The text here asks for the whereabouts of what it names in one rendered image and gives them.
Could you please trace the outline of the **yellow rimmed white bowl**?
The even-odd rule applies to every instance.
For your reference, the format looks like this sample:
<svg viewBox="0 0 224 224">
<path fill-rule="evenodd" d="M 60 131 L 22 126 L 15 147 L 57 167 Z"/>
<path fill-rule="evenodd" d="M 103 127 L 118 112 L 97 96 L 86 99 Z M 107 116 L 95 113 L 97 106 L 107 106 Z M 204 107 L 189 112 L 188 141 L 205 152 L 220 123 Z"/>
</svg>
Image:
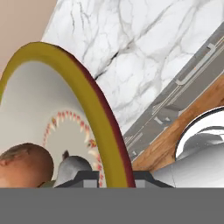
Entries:
<svg viewBox="0 0 224 224">
<path fill-rule="evenodd" d="M 33 42 L 19 48 L 0 78 L 0 148 L 39 143 L 47 119 L 60 110 L 86 116 L 108 187 L 134 187 L 129 154 L 114 114 L 89 71 L 59 46 Z"/>
</svg>

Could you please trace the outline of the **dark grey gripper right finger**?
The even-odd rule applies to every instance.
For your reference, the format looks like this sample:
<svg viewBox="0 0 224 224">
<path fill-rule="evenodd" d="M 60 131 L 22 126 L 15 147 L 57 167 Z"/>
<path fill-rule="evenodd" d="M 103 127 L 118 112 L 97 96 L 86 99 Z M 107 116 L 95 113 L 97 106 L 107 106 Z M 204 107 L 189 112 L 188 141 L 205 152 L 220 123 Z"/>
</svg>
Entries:
<svg viewBox="0 0 224 224">
<path fill-rule="evenodd" d="M 149 171 L 133 171 L 136 188 L 173 188 L 163 181 L 157 180 Z"/>
</svg>

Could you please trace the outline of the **grey mushroom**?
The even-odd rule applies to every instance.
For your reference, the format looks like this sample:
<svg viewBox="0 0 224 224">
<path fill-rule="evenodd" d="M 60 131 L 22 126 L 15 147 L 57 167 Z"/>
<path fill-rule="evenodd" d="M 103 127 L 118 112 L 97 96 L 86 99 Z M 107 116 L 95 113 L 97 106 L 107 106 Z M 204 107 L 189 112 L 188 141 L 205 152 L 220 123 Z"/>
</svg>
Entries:
<svg viewBox="0 0 224 224">
<path fill-rule="evenodd" d="M 73 180 L 78 172 L 88 171 L 93 169 L 90 163 L 80 156 L 71 156 L 67 150 L 62 154 L 62 162 L 59 164 L 57 178 L 53 187 L 60 186 L 67 181 Z"/>
</svg>

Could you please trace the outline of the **white round object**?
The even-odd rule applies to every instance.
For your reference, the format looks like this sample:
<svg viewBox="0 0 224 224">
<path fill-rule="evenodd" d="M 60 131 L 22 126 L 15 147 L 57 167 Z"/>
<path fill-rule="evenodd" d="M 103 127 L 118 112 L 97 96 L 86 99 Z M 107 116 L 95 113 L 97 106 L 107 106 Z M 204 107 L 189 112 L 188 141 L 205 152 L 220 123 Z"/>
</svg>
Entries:
<svg viewBox="0 0 224 224">
<path fill-rule="evenodd" d="M 194 118 L 176 144 L 175 161 L 152 176 L 176 188 L 224 188 L 224 106 Z"/>
</svg>

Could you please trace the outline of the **brown onion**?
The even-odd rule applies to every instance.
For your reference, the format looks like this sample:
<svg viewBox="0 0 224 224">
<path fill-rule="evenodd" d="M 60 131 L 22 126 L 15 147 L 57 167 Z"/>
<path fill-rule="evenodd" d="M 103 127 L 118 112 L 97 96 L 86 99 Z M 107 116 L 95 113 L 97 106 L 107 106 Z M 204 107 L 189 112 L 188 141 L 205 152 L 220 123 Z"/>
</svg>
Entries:
<svg viewBox="0 0 224 224">
<path fill-rule="evenodd" d="M 53 158 L 34 143 L 15 145 L 0 155 L 0 188 L 36 188 L 53 177 Z"/>
</svg>

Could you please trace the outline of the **grey drawer front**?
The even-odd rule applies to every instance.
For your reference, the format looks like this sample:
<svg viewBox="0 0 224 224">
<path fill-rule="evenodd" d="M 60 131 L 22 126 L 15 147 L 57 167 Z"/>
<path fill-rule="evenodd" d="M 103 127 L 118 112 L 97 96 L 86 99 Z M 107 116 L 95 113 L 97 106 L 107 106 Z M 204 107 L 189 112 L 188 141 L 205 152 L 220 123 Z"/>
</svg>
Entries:
<svg viewBox="0 0 224 224">
<path fill-rule="evenodd" d="M 203 64 L 203 66 L 184 86 L 178 86 L 175 80 L 182 81 L 193 70 L 193 68 L 209 51 L 209 49 L 207 48 L 209 43 L 216 46 L 215 53 L 211 56 L 210 59 L 208 59 Z M 199 98 L 206 91 L 206 89 L 209 88 L 215 82 L 215 80 L 219 76 L 221 76 L 223 70 L 224 22 L 211 35 L 211 37 L 206 41 L 206 43 L 192 56 L 190 61 L 173 78 L 173 80 L 168 84 L 168 86 L 162 91 L 162 93 L 156 98 L 156 100 L 151 105 L 182 98 L 187 102 L 188 107 L 193 102 L 195 102 L 196 99 Z"/>
</svg>

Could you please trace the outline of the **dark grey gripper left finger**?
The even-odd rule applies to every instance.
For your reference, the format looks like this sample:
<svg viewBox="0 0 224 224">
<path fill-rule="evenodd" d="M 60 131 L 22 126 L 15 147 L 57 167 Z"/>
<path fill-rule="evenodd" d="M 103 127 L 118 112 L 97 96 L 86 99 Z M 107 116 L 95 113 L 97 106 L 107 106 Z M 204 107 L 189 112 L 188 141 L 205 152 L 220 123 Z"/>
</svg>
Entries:
<svg viewBox="0 0 224 224">
<path fill-rule="evenodd" d="M 98 171 L 79 171 L 74 179 L 69 180 L 57 188 L 98 188 L 99 172 Z"/>
</svg>

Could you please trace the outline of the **grey cupboard door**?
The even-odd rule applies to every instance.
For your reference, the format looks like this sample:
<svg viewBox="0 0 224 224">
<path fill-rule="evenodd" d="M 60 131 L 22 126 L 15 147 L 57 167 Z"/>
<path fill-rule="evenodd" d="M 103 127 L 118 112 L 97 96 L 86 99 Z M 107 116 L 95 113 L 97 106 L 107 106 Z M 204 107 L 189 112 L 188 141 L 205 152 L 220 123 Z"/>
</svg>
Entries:
<svg viewBox="0 0 224 224">
<path fill-rule="evenodd" d="M 187 107 L 187 102 L 182 98 L 160 102 L 148 107 L 137 121 L 124 135 L 124 141 L 130 157 L 133 161 L 144 151 L 167 127 L 169 127 Z M 154 117 L 171 120 L 170 125 L 160 125 Z"/>
</svg>

